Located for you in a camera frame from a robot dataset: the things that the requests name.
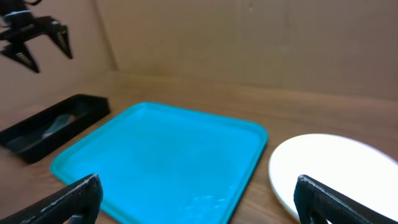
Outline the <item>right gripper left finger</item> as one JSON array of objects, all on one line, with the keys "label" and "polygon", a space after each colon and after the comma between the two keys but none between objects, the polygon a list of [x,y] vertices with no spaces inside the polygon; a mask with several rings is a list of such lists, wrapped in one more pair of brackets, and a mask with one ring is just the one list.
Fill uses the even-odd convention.
[{"label": "right gripper left finger", "polygon": [[95,223],[102,199],[100,178],[97,174],[90,174],[3,218],[1,224]]}]

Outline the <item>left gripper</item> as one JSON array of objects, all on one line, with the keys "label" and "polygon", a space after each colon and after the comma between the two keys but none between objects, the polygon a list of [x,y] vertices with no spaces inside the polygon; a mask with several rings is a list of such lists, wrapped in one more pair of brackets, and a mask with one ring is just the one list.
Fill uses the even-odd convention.
[{"label": "left gripper", "polygon": [[[28,7],[41,2],[42,0],[1,0],[1,19],[6,23],[3,26],[6,30],[1,32],[1,40],[25,42],[46,34],[66,57],[73,59],[68,27],[59,25],[59,21],[50,16],[36,17]],[[23,43],[9,44],[1,50],[1,54],[34,73],[40,72],[39,66]]]}]

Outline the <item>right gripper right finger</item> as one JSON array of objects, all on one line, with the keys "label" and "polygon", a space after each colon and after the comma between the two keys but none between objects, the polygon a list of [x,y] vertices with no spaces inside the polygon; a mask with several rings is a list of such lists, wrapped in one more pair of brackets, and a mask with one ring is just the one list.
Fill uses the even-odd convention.
[{"label": "right gripper right finger", "polygon": [[294,204],[301,224],[397,224],[307,175],[297,178]]}]

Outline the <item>white plate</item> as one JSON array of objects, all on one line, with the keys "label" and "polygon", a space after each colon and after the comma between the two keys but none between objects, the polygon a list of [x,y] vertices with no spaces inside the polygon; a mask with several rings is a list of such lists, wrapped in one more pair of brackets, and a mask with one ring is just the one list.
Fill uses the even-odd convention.
[{"label": "white plate", "polygon": [[269,159],[269,180],[295,219],[294,190],[302,174],[397,220],[397,161],[372,146],[332,134],[304,134],[279,144]]}]

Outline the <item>pink and green sponge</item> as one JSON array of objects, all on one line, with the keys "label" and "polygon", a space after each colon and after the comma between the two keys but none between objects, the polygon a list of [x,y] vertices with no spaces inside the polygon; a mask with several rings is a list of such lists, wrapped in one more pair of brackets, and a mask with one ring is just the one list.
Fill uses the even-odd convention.
[{"label": "pink and green sponge", "polygon": [[44,131],[44,133],[41,135],[42,139],[51,136],[68,124],[72,123],[74,120],[76,120],[76,116],[74,114],[61,114],[60,116],[56,117],[50,127]]}]

